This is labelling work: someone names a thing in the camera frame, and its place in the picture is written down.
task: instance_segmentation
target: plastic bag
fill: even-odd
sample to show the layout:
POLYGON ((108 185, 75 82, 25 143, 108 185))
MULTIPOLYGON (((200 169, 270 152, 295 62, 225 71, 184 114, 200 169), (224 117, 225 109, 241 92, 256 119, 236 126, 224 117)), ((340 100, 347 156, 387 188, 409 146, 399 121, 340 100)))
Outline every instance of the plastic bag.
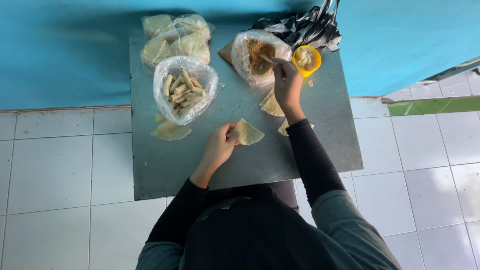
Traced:
POLYGON ((141 51, 140 58, 150 68, 176 55, 194 56, 205 64, 210 62, 207 42, 214 27, 202 16, 186 14, 175 18, 160 14, 143 17, 142 25, 149 41, 141 51))
POLYGON ((145 37, 152 39, 164 30, 170 31, 175 29, 172 22, 176 17, 168 14, 159 14, 155 16, 142 17, 142 28, 144 29, 145 37))
MULTIPOLYGON (((238 74, 253 87, 263 87, 275 82, 272 64, 260 58, 260 55, 250 55, 249 48, 252 41, 273 45, 274 52, 267 57, 282 58, 287 61, 292 59, 291 47, 271 33, 264 30, 249 30, 237 35, 232 45, 232 65, 238 74)), ((261 54, 267 54, 270 49, 261 49, 261 54)))
POLYGON ((218 73, 211 66, 191 56, 173 56, 163 60, 155 68, 153 96, 162 115, 177 125, 186 125, 200 116, 223 87, 218 83, 218 73), (206 96, 192 109, 177 116, 168 98, 163 94, 163 85, 169 74, 177 77, 185 70, 190 77, 195 77, 205 89, 206 96))
POLYGON ((289 13, 283 19, 262 18, 251 29, 263 29, 270 32, 296 49, 302 45, 314 48, 328 47, 331 51, 340 49, 338 44, 342 35, 335 21, 340 0, 336 0, 333 11, 327 10, 333 0, 325 0, 322 7, 314 6, 309 12, 299 17, 298 13, 289 13))

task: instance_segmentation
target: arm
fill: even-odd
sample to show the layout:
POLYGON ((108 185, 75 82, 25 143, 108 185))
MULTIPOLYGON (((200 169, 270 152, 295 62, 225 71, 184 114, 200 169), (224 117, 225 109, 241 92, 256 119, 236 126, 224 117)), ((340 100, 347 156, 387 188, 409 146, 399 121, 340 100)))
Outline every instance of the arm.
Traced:
POLYGON ((238 144, 237 136, 227 139, 227 133, 236 125, 236 122, 227 122, 208 135, 200 164, 160 216, 147 242, 169 241, 185 245, 187 230, 203 211, 210 178, 230 158, 238 144))
POLYGON ((275 62, 275 98, 290 125, 288 138, 317 228, 366 269, 400 269, 383 238, 353 204, 333 163, 303 115, 300 107, 303 76, 290 62, 278 59, 275 62))
POLYGON ((275 98, 287 118, 288 138, 310 206, 321 195, 345 190, 338 172, 310 127, 300 107, 303 76, 293 63, 275 59, 275 98))
POLYGON ((208 135, 200 164, 187 179, 167 209, 153 227, 138 258, 137 269, 178 267, 183 254, 185 235, 204 210, 205 195, 213 173, 227 161, 238 144, 238 136, 227 138, 237 125, 228 122, 208 135))

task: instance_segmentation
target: left hand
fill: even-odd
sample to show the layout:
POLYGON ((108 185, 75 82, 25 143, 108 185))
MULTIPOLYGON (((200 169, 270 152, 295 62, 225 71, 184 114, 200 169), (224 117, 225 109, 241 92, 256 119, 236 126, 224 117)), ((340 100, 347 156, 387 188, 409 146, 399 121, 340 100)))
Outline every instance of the left hand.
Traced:
POLYGON ((206 188, 213 173, 232 155, 238 145, 238 134, 228 134, 238 122, 226 122, 208 134, 204 154, 197 169, 190 177, 196 186, 206 188))

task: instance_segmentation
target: white tile floor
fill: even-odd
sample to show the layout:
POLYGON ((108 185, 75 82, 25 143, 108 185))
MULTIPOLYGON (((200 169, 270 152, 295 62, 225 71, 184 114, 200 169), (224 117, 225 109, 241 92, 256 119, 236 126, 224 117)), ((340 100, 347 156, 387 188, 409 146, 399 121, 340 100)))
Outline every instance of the white tile floor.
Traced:
MULTIPOLYGON (((406 270, 477 269, 480 115, 390 117, 379 98, 351 105, 365 169, 340 175, 363 216, 406 270)), ((0 113, 1 270, 135 267, 173 197, 133 200, 130 115, 0 113)), ((314 225, 301 181, 295 188, 314 225)))
POLYGON ((453 75, 434 84, 412 84, 384 96, 394 101, 480 96, 480 75, 473 70, 453 75))

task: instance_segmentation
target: person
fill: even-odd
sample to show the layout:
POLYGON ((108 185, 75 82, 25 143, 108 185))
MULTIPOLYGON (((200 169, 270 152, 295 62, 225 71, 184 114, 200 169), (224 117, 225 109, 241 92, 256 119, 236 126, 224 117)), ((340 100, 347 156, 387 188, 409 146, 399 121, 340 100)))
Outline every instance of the person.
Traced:
POLYGON ((153 227, 137 270, 401 269, 359 213, 300 107, 303 76, 274 59, 275 97, 317 227, 271 188, 206 208, 208 182, 238 144, 235 122, 212 131, 201 161, 153 227))

